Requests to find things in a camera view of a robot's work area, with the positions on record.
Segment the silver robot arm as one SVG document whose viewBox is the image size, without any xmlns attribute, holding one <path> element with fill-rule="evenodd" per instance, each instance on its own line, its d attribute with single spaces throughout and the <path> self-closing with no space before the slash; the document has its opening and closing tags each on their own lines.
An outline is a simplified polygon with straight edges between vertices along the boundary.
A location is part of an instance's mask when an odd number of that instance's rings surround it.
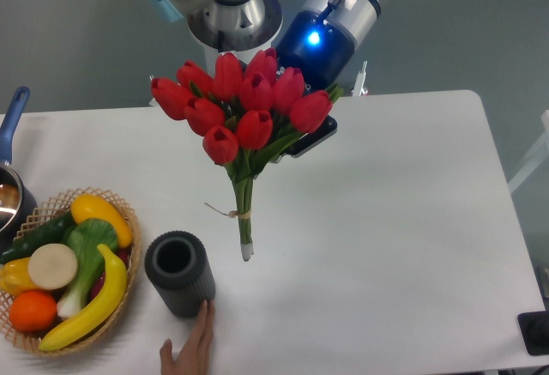
<svg viewBox="0 0 549 375">
<path fill-rule="evenodd" d="M 209 73 L 224 52 L 248 64 L 274 47 L 278 67 L 301 69 L 311 91 L 336 81 L 389 0 L 305 0 L 285 32 L 279 0 L 149 1 L 167 21 L 186 20 Z"/>
</svg>

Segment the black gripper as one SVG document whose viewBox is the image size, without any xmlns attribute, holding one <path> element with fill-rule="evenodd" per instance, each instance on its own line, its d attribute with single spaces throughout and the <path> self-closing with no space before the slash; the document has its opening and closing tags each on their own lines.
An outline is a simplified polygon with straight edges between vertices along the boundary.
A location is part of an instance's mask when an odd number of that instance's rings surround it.
<svg viewBox="0 0 549 375">
<path fill-rule="evenodd" d="M 312 133 L 301 136 L 295 143 L 288 146 L 280 154 L 270 160 L 271 163 L 278 163 L 284 156 L 291 156 L 294 159 L 302 156 L 314 147 L 333 136 L 338 129 L 337 121 L 327 116 L 321 125 Z"/>
</svg>

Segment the bare human hand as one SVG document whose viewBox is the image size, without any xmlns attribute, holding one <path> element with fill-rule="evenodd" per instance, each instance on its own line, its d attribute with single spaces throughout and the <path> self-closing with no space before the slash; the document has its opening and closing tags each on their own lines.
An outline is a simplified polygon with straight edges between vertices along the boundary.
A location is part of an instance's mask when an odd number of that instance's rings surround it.
<svg viewBox="0 0 549 375">
<path fill-rule="evenodd" d="M 161 374 L 208 374 L 214 339 L 215 305 L 212 300 L 201 303 L 196 322 L 176 358 L 172 341 L 166 339 L 160 348 Z"/>
</svg>

